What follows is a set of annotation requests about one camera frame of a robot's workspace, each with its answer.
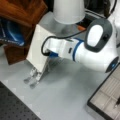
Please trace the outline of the blue white gripper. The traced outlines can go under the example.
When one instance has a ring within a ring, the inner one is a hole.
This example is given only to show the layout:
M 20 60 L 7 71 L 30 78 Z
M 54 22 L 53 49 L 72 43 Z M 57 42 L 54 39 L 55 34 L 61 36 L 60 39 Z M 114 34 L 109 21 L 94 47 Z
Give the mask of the blue white gripper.
M 76 45 L 79 43 L 77 39 L 55 39 L 50 38 L 45 43 L 45 49 L 56 53 L 59 57 L 72 60 Z

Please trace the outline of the white robot base cylinder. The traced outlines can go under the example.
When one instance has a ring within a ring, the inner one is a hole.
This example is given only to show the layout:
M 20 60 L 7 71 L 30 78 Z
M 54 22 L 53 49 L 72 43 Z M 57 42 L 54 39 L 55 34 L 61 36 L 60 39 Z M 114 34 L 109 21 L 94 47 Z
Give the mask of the white robot base cylinder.
M 85 17 L 84 0 L 54 0 L 53 14 L 59 23 L 78 23 Z

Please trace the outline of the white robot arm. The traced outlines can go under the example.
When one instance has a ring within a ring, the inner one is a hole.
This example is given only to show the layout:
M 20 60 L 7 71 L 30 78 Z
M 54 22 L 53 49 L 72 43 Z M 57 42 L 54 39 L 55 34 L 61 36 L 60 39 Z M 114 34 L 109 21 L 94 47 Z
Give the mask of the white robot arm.
M 110 72 L 118 63 L 116 30 L 107 19 L 96 19 L 87 28 L 85 39 L 49 36 L 44 49 L 58 57 L 79 62 L 89 69 Z

